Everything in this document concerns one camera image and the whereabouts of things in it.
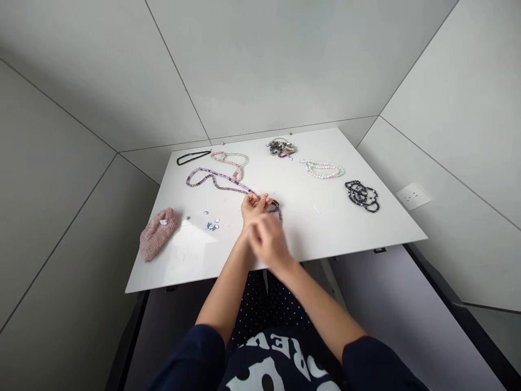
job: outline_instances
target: navy sleeve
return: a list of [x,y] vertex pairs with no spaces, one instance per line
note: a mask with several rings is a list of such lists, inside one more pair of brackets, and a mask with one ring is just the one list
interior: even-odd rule
[[390,347],[372,337],[347,344],[342,353],[342,367],[353,391],[428,391]]
[[150,391],[217,389],[224,375],[224,341],[211,327],[194,326]]

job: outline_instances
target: table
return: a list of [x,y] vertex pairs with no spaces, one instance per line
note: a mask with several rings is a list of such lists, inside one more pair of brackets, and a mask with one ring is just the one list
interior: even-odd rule
[[[426,239],[402,204],[385,187],[338,128],[283,136],[298,152],[289,158],[271,156],[266,144],[272,137],[213,146],[213,151],[236,152],[250,158],[242,184],[258,194],[269,193],[281,203],[288,246],[300,262],[355,253]],[[137,255],[125,292],[177,285],[217,277],[242,229],[240,205],[244,195],[219,190],[211,179],[198,187],[186,185],[188,174],[198,167],[231,176],[235,167],[210,155],[182,166],[176,159],[208,147],[172,152],[151,216],[172,207],[179,227],[149,263]],[[243,158],[228,159],[242,163]],[[300,159],[333,163],[346,170],[339,178],[317,179]],[[205,176],[194,175],[192,183]],[[378,192],[380,210],[369,213],[348,199],[344,183],[359,180]],[[220,186],[233,187],[218,177]],[[219,229],[206,230],[219,219]],[[256,261],[254,269],[265,268]]]

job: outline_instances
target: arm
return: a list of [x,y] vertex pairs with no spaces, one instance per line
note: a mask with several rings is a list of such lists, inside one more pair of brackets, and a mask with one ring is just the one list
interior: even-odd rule
[[248,239],[255,255],[298,297],[323,341],[342,362],[344,347],[367,333],[293,259],[278,220],[256,217]]
[[196,325],[205,324],[215,329],[223,338],[225,345],[232,335],[240,300],[253,261],[253,252],[245,227],[250,220],[260,216],[271,203],[272,199],[268,198],[267,194],[262,194],[260,197],[248,194],[244,198],[241,206],[243,230],[195,322]]

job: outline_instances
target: hand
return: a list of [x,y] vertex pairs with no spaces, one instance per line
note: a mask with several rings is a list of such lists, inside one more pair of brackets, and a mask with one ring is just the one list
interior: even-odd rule
[[272,202],[273,199],[269,198],[267,193],[261,195],[256,195],[255,193],[247,194],[240,206],[240,211],[243,215],[243,230],[248,227],[255,217],[264,213]]
[[281,222],[265,213],[255,217],[248,227],[248,240],[257,256],[276,275],[296,264],[288,250]]

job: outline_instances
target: beaded necklace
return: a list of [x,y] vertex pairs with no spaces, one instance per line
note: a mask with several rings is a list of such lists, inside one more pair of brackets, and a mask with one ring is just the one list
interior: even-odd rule
[[367,212],[378,212],[378,210],[380,209],[380,204],[376,201],[376,199],[378,198],[378,193],[375,189],[371,187],[366,187],[362,185],[360,181],[356,180],[346,182],[345,186],[349,190],[349,199],[354,204],[358,206],[363,206]]
[[[190,153],[190,154],[182,155],[181,157],[178,157],[178,158],[177,158],[177,165],[178,165],[178,166],[182,166],[183,164],[186,164],[186,163],[188,163],[188,162],[191,162],[192,160],[195,160],[195,159],[198,159],[198,158],[200,158],[200,157],[206,156],[206,155],[208,155],[208,154],[211,153],[211,152],[212,152],[212,150],[209,150],[209,151],[201,151],[201,152],[192,152],[192,153]],[[199,156],[193,157],[193,158],[187,160],[186,162],[179,163],[179,161],[180,161],[183,157],[191,156],[191,155],[199,155]]]
[[[197,182],[196,184],[191,184],[190,183],[190,179],[192,179],[192,177],[194,176],[194,174],[197,172],[197,171],[206,171],[208,172],[209,174],[207,176],[205,176],[203,179],[201,179],[199,182]],[[217,178],[215,176],[220,176],[221,178],[224,178],[224,179],[227,179],[229,180],[231,183],[234,183],[236,184],[237,186],[240,186],[242,187],[244,190],[239,190],[239,189],[236,189],[236,188],[233,188],[233,187],[221,187],[217,184]],[[244,186],[243,184],[240,184],[239,181],[236,181],[232,178],[230,178],[229,176],[227,175],[224,175],[224,174],[220,174],[216,171],[213,171],[213,170],[210,170],[208,168],[202,168],[202,167],[199,167],[199,168],[196,168],[195,170],[193,170],[189,175],[188,177],[186,178],[186,184],[190,187],[196,187],[196,186],[199,186],[201,185],[205,180],[207,180],[208,178],[212,178],[212,181],[213,181],[213,184],[215,185],[216,188],[220,189],[220,190],[231,190],[231,191],[236,191],[236,192],[239,192],[239,193],[242,193],[242,194],[249,194],[249,193],[254,193],[254,191],[252,189],[250,189],[249,187],[247,186]],[[277,200],[273,200],[273,203],[272,205],[274,205],[275,207],[271,210],[268,211],[268,213],[275,213],[277,212],[278,213],[278,219],[280,221],[282,221],[282,211],[281,211],[281,205],[279,204],[279,202]]]
[[[241,165],[238,165],[237,163],[234,163],[232,161],[225,161],[225,159],[228,156],[242,156],[244,158],[244,163],[242,163]],[[244,166],[246,166],[250,162],[250,158],[249,157],[247,157],[244,154],[238,154],[238,153],[214,152],[213,154],[210,155],[210,157],[213,160],[217,160],[218,162],[228,163],[228,164],[231,164],[233,166],[236,166],[237,169],[234,171],[234,173],[232,175],[232,178],[234,180],[238,181],[238,182],[243,178],[243,168],[244,168]]]
[[[334,164],[329,164],[329,163],[321,163],[321,162],[316,162],[313,160],[304,160],[304,159],[301,159],[300,163],[304,164],[304,167],[308,170],[309,175],[314,176],[315,178],[318,178],[318,179],[337,178],[339,176],[344,175],[346,172],[342,167],[334,165]],[[313,168],[334,169],[334,170],[336,170],[336,172],[333,174],[320,174],[320,173],[314,171]]]
[[274,138],[266,146],[270,147],[271,156],[286,157],[297,152],[297,147],[282,137]]

